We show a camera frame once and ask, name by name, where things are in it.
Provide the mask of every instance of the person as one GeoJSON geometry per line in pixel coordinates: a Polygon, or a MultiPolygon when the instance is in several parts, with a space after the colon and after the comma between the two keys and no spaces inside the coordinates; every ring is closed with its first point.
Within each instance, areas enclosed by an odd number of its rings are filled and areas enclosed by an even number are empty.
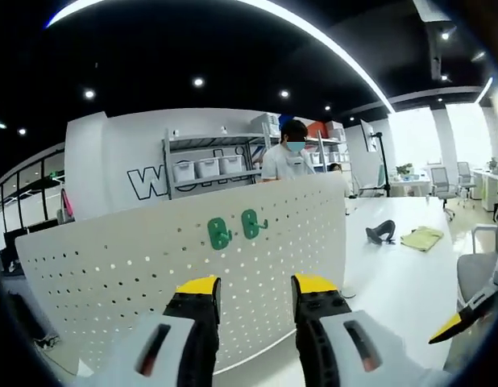
{"type": "Polygon", "coordinates": [[[338,163],[333,163],[328,165],[328,172],[338,172],[335,173],[335,176],[340,179],[341,183],[344,184],[344,197],[345,198],[350,198],[353,197],[354,195],[351,194],[351,190],[349,188],[349,185],[347,184],[346,179],[342,175],[342,166],[338,163]]]}
{"type": "Polygon", "coordinates": [[[315,174],[309,153],[305,150],[308,129],[297,119],[287,121],[281,128],[281,141],[264,155],[262,180],[292,180],[315,174]]]}

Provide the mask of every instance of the white t-shirt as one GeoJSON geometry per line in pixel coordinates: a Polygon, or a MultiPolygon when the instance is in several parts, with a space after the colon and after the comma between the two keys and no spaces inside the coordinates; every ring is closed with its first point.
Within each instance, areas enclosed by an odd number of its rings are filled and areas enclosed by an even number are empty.
{"type": "Polygon", "coordinates": [[[277,144],[264,154],[262,179],[292,180],[314,173],[312,161],[305,149],[291,152],[283,145],[277,144]]]}

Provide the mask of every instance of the potted plant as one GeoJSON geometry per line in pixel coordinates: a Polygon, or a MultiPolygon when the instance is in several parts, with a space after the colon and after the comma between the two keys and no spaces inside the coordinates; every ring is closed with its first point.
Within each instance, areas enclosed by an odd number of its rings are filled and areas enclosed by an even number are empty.
{"type": "Polygon", "coordinates": [[[412,163],[400,165],[399,167],[396,167],[396,172],[401,177],[408,176],[410,174],[411,168],[412,168],[412,163]]]}
{"type": "Polygon", "coordinates": [[[496,158],[495,157],[491,157],[491,161],[488,162],[488,167],[489,167],[489,170],[492,172],[496,169],[496,166],[498,165],[498,163],[496,162],[496,158]]]}

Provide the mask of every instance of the black hair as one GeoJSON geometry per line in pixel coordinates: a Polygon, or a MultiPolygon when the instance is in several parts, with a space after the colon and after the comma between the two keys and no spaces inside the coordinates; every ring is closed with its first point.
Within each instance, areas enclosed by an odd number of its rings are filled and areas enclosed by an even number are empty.
{"type": "Polygon", "coordinates": [[[306,125],[298,119],[291,119],[281,127],[281,143],[284,141],[284,135],[287,135],[288,137],[306,137],[308,135],[308,129],[306,128],[306,125]]]}
{"type": "Polygon", "coordinates": [[[342,171],[342,167],[340,164],[337,164],[337,163],[333,163],[333,164],[330,164],[328,165],[328,172],[333,172],[335,170],[335,168],[340,169],[342,171]]]}

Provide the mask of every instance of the face mask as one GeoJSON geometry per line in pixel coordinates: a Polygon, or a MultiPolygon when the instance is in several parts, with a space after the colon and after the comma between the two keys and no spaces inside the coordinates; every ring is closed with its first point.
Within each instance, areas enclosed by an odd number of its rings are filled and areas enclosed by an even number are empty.
{"type": "Polygon", "coordinates": [[[287,141],[287,147],[292,152],[300,152],[301,149],[305,149],[306,142],[305,141],[287,141]]]}

